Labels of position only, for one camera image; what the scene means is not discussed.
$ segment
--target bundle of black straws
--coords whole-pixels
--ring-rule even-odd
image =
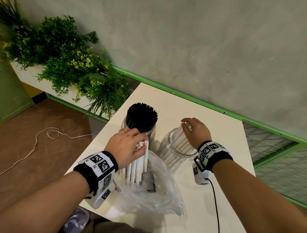
[[[151,106],[137,103],[128,109],[126,125],[130,129],[137,128],[140,133],[145,133],[155,126],[157,120],[158,114]]]

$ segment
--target forearm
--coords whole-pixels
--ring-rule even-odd
[[[70,172],[2,211],[2,232],[57,232],[88,193],[84,177]]]
[[[307,219],[282,195],[232,160],[220,160],[214,175],[247,232],[307,232]]]

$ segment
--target hand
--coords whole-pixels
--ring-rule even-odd
[[[147,135],[140,133],[136,128],[126,127],[110,138],[104,150],[114,156],[120,170],[145,154],[146,146],[135,151],[135,146],[144,140],[148,140]]]
[[[212,141],[209,129],[200,120],[196,118],[183,118],[181,121],[183,131],[195,149],[198,149],[204,141]],[[192,127],[191,131],[184,122],[187,122]]]

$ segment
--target black cable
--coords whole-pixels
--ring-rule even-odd
[[[216,216],[217,216],[217,227],[218,227],[218,230],[219,230],[219,233],[220,233],[220,221],[219,221],[219,214],[217,213],[217,205],[216,205],[216,197],[215,197],[214,187],[213,187],[213,184],[212,184],[210,179],[205,178],[205,180],[209,180],[211,185],[212,185],[212,190],[213,190],[213,195],[214,195],[214,202],[215,202],[215,209],[216,209]]]

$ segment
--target white cord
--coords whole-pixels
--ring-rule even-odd
[[[38,136],[41,132],[44,132],[45,130],[47,130],[47,129],[49,129],[49,128],[57,129],[57,130],[49,130],[49,131],[47,132],[47,136],[48,136],[49,138],[51,138],[51,139],[57,139],[57,138],[59,137],[60,134],[66,135],[66,136],[70,137],[69,135],[67,135],[67,134],[65,134],[65,133],[61,133],[60,130],[59,130],[58,128],[55,128],[55,127],[48,127],[48,128],[46,128],[46,129],[40,131],[40,132],[37,133],[36,136],[35,136],[36,143],[35,143],[35,145],[34,145],[33,150],[31,150],[31,152],[30,152],[26,157],[24,157],[24,158],[21,159],[21,160],[18,160],[16,163],[14,163],[14,165],[11,166],[9,169],[6,169],[4,172],[0,173],[0,175],[2,175],[3,173],[7,172],[7,171],[10,170],[11,168],[13,168],[13,167],[14,167],[17,163],[19,163],[20,161],[22,161],[22,160],[28,158],[29,155],[32,154],[32,152],[35,150],[35,147],[36,147],[36,144],[37,144],[37,136]],[[57,133],[58,133],[58,136],[57,136],[56,138],[53,138],[53,137],[51,137],[51,136],[49,135],[49,132],[57,132]],[[93,134],[95,134],[95,133],[86,134],[86,135],[81,135],[81,136],[77,136],[77,137],[70,137],[70,138],[78,138],[78,137],[90,136],[90,135],[93,135]]]

